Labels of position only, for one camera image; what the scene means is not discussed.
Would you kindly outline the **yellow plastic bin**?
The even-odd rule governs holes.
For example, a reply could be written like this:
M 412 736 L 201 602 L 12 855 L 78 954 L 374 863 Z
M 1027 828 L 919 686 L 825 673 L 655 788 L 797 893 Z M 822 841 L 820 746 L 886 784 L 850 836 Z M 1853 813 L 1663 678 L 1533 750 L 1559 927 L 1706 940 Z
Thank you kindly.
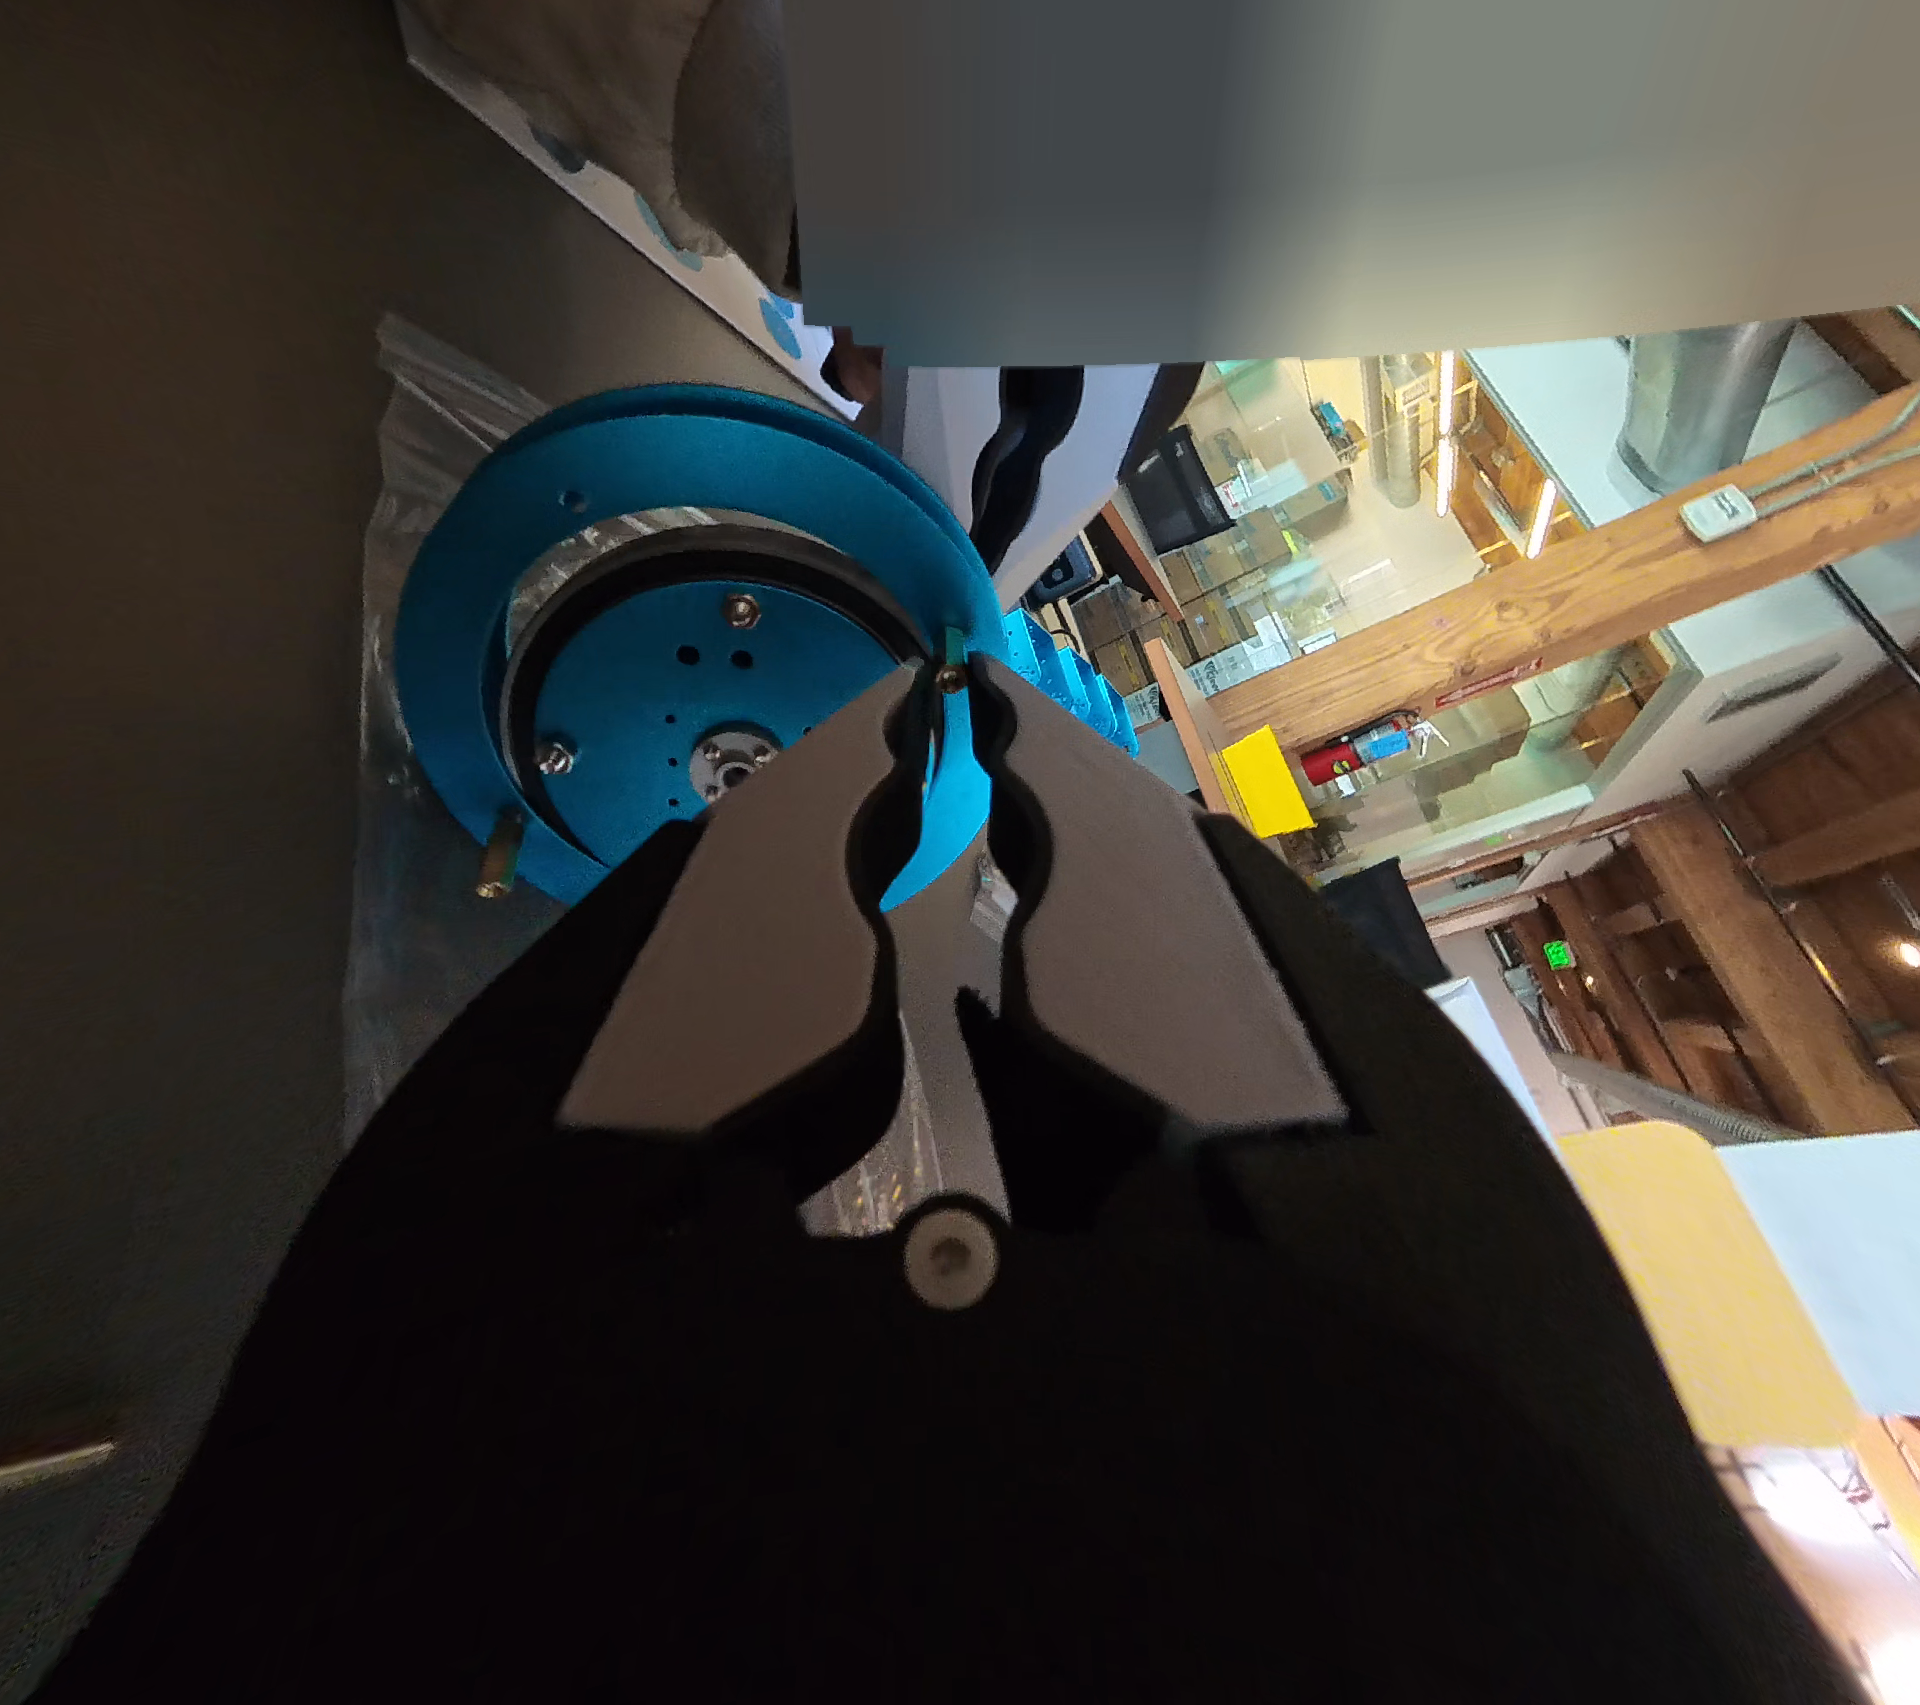
M 1295 838 L 1316 828 L 1291 760 L 1271 726 L 1214 755 L 1228 810 L 1258 840 Z

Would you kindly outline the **silver ventilation duct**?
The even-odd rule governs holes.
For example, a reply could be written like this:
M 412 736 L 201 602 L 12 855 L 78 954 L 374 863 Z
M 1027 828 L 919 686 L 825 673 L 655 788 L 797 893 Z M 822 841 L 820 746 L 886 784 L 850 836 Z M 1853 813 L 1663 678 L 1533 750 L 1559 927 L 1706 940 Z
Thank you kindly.
M 1795 328 L 1789 319 L 1620 339 L 1628 377 L 1620 465 L 1653 496 L 1734 470 Z

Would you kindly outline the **blue metal turntable assembly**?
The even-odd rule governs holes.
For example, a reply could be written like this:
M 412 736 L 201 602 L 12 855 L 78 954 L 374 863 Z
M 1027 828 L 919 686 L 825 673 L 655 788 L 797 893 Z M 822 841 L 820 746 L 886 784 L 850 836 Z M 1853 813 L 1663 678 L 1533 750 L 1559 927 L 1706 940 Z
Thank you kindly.
M 473 470 L 399 597 L 399 716 L 478 843 L 563 904 L 898 666 L 1007 656 L 939 493 L 843 422 L 713 384 L 548 413 Z

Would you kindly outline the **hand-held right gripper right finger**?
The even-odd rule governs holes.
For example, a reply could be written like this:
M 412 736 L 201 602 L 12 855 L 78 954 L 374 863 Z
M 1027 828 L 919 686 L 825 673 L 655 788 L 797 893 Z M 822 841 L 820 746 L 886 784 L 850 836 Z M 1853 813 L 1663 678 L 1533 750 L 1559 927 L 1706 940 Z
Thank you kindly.
M 1004 1012 L 1200 1134 L 1342 1127 L 1205 838 L 1219 817 L 995 660 L 971 694 L 989 850 L 1017 899 Z

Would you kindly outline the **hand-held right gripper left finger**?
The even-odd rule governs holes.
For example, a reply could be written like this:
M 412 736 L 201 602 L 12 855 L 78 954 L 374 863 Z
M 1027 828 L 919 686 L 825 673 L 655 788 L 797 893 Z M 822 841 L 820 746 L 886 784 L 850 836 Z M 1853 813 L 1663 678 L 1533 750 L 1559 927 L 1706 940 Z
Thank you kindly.
M 895 668 L 708 815 L 563 1126 L 886 1135 L 905 1046 L 881 901 L 923 840 L 929 696 Z

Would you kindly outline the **large clear plastic bag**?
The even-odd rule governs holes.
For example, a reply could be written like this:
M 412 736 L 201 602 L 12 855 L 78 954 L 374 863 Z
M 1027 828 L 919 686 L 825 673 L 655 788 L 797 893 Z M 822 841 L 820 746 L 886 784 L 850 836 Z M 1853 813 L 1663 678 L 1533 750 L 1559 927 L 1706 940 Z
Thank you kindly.
M 526 881 L 501 899 L 478 896 L 480 850 L 420 772 L 392 660 L 399 597 L 420 541 L 473 470 L 548 405 L 399 316 L 378 328 L 378 359 L 391 394 L 364 541 L 344 1142 L 356 1142 L 470 998 L 563 919 L 563 904 Z

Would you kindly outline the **stack of cardboard boxes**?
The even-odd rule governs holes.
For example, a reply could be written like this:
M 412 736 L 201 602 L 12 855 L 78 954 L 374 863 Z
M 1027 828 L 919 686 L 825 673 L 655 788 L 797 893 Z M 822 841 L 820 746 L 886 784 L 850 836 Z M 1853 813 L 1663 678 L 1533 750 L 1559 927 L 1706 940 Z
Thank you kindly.
M 1072 620 L 1093 665 L 1123 694 L 1154 679 L 1152 641 L 1214 696 L 1333 641 L 1347 612 L 1309 536 L 1271 508 L 1152 556 L 1143 536 L 1119 529 L 1113 503 L 1083 541 L 1098 572 L 1070 600 Z

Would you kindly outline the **wooden pillar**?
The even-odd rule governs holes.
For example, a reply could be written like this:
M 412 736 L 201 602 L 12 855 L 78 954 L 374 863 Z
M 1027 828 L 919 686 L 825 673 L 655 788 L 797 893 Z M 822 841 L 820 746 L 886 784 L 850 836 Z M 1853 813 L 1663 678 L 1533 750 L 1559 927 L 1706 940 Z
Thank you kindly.
M 1762 524 L 1691 541 L 1680 509 L 1741 486 Z M 1380 714 L 1466 706 L 1775 584 L 1908 541 L 1919 526 L 1917 387 L 1799 443 L 1552 544 L 1210 699 L 1228 742 L 1271 726 L 1288 754 Z

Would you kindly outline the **black laptop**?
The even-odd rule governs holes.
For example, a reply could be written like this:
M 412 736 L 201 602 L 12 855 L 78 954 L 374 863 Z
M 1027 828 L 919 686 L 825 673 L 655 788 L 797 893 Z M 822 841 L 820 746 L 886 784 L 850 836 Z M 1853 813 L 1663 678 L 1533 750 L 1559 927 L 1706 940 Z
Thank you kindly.
M 1414 901 L 1400 858 L 1380 858 L 1321 881 L 1318 898 L 1380 964 L 1415 990 L 1430 993 L 1452 983 L 1452 969 Z

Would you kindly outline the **black office chair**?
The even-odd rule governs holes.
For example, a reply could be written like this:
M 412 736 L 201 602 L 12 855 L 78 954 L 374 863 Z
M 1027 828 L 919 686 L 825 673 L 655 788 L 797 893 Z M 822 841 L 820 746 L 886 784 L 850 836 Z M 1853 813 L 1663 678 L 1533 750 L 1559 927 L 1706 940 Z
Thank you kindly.
M 1157 557 L 1217 541 L 1235 524 L 1186 422 L 1176 422 L 1152 443 L 1131 448 L 1119 484 Z

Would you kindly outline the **red fire extinguisher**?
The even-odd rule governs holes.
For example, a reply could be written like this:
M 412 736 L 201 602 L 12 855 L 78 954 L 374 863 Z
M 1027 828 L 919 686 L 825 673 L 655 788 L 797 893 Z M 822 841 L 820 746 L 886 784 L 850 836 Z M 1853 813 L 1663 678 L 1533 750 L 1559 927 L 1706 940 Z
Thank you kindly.
M 1316 787 L 1342 777 L 1412 754 L 1423 721 L 1418 711 L 1402 709 L 1367 721 L 1359 731 L 1321 742 L 1303 754 L 1303 772 Z

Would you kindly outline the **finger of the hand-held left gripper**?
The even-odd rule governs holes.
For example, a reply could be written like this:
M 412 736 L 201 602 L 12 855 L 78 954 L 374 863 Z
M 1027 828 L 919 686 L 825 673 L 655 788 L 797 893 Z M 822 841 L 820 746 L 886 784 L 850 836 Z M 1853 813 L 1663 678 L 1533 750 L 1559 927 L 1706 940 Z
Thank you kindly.
M 956 526 L 987 521 L 992 567 L 1033 567 L 1037 370 L 890 367 L 886 443 L 936 493 Z
M 1005 612 L 1179 423 L 1205 364 L 1004 367 L 992 437 L 992 577 Z

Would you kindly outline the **white instruction booklet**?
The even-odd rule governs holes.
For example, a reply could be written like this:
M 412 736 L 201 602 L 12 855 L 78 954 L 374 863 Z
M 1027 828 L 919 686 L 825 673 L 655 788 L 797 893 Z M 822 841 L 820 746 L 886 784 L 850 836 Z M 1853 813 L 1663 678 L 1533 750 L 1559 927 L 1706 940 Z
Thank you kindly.
M 563 141 L 543 134 L 503 88 L 495 86 L 470 62 L 444 48 L 444 43 L 420 25 L 406 4 L 399 5 L 399 35 L 411 66 L 424 80 L 492 129 L 492 134 L 518 151 L 520 157 L 530 159 L 546 182 L 563 190 L 574 205 L 589 210 L 589 215 L 614 230 L 637 256 L 701 301 L 723 328 L 731 328 L 743 342 L 782 367 L 810 399 L 824 402 L 842 422 L 855 422 L 857 404 L 835 394 L 822 372 L 832 351 L 832 332 L 809 324 L 802 301 L 786 301 L 734 253 L 710 258 L 677 245 L 642 194 Z

